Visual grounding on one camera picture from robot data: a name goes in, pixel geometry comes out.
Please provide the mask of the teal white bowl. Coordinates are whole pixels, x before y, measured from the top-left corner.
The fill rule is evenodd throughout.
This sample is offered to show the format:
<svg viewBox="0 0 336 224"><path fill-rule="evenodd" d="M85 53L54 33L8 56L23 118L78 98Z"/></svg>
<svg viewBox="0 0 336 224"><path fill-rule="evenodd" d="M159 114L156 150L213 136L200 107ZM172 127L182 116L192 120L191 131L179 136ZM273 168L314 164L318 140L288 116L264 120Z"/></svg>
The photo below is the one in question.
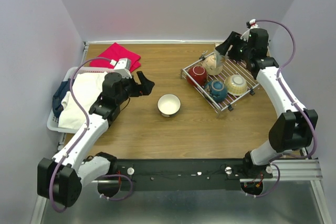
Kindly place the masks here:
<svg viewBox="0 0 336 224"><path fill-rule="evenodd" d="M175 116L179 112L181 101L174 94L165 94L159 98L157 107L163 117L169 118Z"/></svg>

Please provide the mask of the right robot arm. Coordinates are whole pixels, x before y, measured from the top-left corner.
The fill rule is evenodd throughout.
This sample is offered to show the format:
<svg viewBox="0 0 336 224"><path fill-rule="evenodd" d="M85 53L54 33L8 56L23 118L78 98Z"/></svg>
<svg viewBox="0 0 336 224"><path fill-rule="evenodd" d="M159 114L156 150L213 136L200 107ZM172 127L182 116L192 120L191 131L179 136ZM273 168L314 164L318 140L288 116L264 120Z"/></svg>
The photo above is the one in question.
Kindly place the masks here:
<svg viewBox="0 0 336 224"><path fill-rule="evenodd" d="M268 31L262 28L251 28L243 35L233 31L215 48L218 56L245 62L247 70L266 91L277 114L268 140L243 158L241 171L249 178L255 177L283 154L308 147L315 139L313 131L318 120L317 112L308 110L290 90L276 60L267 56L268 37Z"/></svg>

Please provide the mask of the white floral bowl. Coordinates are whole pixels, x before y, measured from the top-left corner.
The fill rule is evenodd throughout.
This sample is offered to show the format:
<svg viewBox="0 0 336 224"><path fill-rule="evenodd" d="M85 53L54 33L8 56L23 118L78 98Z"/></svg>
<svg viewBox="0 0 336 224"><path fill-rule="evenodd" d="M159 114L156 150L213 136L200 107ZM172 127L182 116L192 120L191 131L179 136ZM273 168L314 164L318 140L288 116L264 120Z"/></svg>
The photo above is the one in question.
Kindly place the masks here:
<svg viewBox="0 0 336 224"><path fill-rule="evenodd" d="M229 59L229 56L227 54L222 55L217 50L214 50L214 57L215 57L215 67L218 68L222 66L226 60Z"/></svg>

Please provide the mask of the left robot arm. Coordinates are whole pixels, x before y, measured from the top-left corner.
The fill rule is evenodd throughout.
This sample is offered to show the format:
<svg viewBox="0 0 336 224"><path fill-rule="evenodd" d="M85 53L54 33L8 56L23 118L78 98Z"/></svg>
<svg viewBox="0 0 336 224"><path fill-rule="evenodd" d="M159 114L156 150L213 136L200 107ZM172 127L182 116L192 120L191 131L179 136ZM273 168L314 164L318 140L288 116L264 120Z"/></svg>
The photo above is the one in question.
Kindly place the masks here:
<svg viewBox="0 0 336 224"><path fill-rule="evenodd" d="M129 180L118 171L117 159L113 155L99 153L89 161L84 158L119 116L123 102L151 94L155 83L140 71L137 75L139 83L132 76L122 76L117 72L105 75L102 92L85 113L85 123L53 158L43 158L39 162L37 193L49 199L57 212L73 206L82 188L99 177Z"/></svg>

